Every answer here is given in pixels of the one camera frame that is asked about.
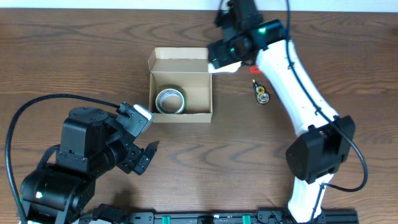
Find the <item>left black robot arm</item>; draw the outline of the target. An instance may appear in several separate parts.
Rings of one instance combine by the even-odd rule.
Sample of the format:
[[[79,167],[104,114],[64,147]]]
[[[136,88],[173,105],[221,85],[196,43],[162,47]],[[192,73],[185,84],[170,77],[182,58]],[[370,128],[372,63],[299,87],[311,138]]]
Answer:
[[[121,103],[116,113],[79,107],[63,123],[60,144],[47,149],[22,182],[22,206],[30,223],[73,223],[95,194],[96,180],[118,167],[142,175],[157,151],[135,139],[154,115],[141,105]]]

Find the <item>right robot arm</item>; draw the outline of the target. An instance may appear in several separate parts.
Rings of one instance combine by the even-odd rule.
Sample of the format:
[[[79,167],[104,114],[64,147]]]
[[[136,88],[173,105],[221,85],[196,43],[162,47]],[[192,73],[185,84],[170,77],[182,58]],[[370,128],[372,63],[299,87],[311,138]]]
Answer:
[[[295,180],[282,223],[321,223],[331,180],[353,148],[354,121],[341,117],[305,71],[290,38],[289,23],[265,21],[254,1],[221,1],[215,25],[223,38],[210,43],[208,69],[233,73],[255,65],[268,79],[294,127],[286,159]]]

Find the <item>yellow tape measure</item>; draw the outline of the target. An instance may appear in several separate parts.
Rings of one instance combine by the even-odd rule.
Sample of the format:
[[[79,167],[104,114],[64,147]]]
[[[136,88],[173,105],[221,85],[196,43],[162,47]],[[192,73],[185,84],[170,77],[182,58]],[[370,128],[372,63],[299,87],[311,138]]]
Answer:
[[[241,62],[236,62],[229,64],[224,67],[220,68],[215,68],[212,63],[208,64],[208,73],[214,74],[214,73],[236,73],[239,68],[242,66]]]

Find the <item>brown cardboard box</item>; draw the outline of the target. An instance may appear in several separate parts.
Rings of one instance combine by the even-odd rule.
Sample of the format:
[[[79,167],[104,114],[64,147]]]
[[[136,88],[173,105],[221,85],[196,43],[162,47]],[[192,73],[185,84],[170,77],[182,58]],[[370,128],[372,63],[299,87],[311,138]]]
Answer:
[[[212,74],[198,47],[156,47],[148,59],[149,111],[155,123],[210,123]]]

